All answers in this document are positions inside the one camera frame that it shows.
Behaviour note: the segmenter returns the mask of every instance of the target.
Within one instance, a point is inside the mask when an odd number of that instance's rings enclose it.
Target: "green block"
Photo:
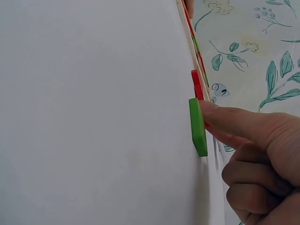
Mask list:
[[[208,156],[204,119],[197,98],[189,101],[192,138],[200,157]]]

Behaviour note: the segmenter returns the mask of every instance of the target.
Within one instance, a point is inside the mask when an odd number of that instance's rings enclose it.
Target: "floral wallpaper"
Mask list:
[[[193,25],[211,100],[300,116],[299,17],[298,0],[195,0]],[[228,160],[234,149],[224,148]],[[225,224],[242,225],[225,205]]]

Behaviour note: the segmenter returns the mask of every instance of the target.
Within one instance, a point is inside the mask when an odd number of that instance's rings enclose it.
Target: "human skin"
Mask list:
[[[195,0],[184,0],[187,7],[188,15],[191,19],[194,16],[194,1]]]
[[[223,170],[246,225],[300,224],[300,118],[199,102],[207,130],[236,149]]]

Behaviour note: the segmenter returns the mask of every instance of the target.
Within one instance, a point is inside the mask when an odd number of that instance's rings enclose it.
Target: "red wooden piece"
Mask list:
[[[197,85],[195,85],[194,89],[195,89],[197,99],[204,100],[202,86],[197,84]]]
[[[198,70],[196,69],[192,70],[192,78],[193,78],[194,86],[201,85],[202,82],[200,80],[200,74]]]

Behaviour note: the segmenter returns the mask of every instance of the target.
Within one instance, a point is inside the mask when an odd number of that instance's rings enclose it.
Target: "white surface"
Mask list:
[[[175,1],[0,1],[0,224],[223,224],[192,66]]]

